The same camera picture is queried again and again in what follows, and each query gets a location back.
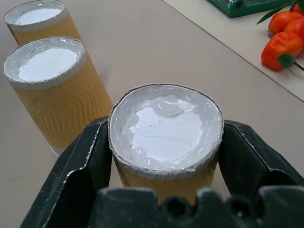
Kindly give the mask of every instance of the corrugated paper cup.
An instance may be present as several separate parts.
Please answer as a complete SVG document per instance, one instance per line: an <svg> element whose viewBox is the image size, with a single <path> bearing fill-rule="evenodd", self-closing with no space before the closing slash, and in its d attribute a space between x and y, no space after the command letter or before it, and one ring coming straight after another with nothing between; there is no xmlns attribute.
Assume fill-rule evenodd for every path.
<svg viewBox="0 0 304 228"><path fill-rule="evenodd" d="M194 203L212 184L224 121L207 95L172 84L127 92L109 117L109 143L124 186Z"/></svg>
<svg viewBox="0 0 304 228"><path fill-rule="evenodd" d="M4 75L51 148L60 154L112 103L79 40L49 37L25 44L4 63Z"/></svg>
<svg viewBox="0 0 304 228"><path fill-rule="evenodd" d="M24 3L10 10L4 20L19 45L51 36L81 40L67 7L60 1Z"/></svg>

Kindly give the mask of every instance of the fruit stem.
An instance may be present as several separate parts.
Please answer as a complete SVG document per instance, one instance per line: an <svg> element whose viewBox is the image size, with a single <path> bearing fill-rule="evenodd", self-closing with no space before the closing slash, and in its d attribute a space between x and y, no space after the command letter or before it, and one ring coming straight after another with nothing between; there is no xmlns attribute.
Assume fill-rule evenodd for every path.
<svg viewBox="0 0 304 228"><path fill-rule="evenodd" d="M302 71L304 71L304 67L301 67L297 62L293 62L293 64L295 64L298 68L300 68Z"/></svg>
<svg viewBox="0 0 304 228"><path fill-rule="evenodd" d="M296 0L295 2L293 2L293 5L290 7L289 11L294 11L294 7L295 5L298 3L299 0Z"/></svg>

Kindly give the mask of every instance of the white mat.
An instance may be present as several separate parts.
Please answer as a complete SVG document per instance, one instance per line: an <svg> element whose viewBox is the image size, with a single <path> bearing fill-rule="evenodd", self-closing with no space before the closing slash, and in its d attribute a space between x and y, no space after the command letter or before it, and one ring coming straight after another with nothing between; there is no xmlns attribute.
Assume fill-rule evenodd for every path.
<svg viewBox="0 0 304 228"><path fill-rule="evenodd" d="M231 19L207 0L163 1L304 102L303 71L293 66L276 72L261 64L261 53L269 41L267 27L270 19L259 25L256 23L266 12ZM303 57L297 62L304 66Z"/></svg>

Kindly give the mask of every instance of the green container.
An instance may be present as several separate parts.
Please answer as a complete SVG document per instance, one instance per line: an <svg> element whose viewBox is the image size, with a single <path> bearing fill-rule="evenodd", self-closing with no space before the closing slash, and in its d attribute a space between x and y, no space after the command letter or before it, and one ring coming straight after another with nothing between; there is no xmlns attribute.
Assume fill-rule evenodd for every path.
<svg viewBox="0 0 304 228"><path fill-rule="evenodd" d="M273 10L293 0L210 0L232 18Z"/></svg>

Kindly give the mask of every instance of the green leaf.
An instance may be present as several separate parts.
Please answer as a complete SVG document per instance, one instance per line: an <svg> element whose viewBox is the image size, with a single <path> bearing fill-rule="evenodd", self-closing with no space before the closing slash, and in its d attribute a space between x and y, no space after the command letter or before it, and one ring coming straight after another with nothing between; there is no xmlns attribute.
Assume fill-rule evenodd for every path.
<svg viewBox="0 0 304 228"><path fill-rule="evenodd" d="M282 54L276 58L283 68L289 68L293 65L295 58L290 54Z"/></svg>
<svg viewBox="0 0 304 228"><path fill-rule="evenodd" d="M298 5L299 5L301 11L304 12L304 0L299 0Z"/></svg>
<svg viewBox="0 0 304 228"><path fill-rule="evenodd" d="M274 9L273 11L268 12L264 17L261 18L261 20L258 21L257 24L263 22L264 20L270 18L272 15L276 14L278 11L284 9L286 6L290 6L292 3L284 4L280 6L279 8Z"/></svg>

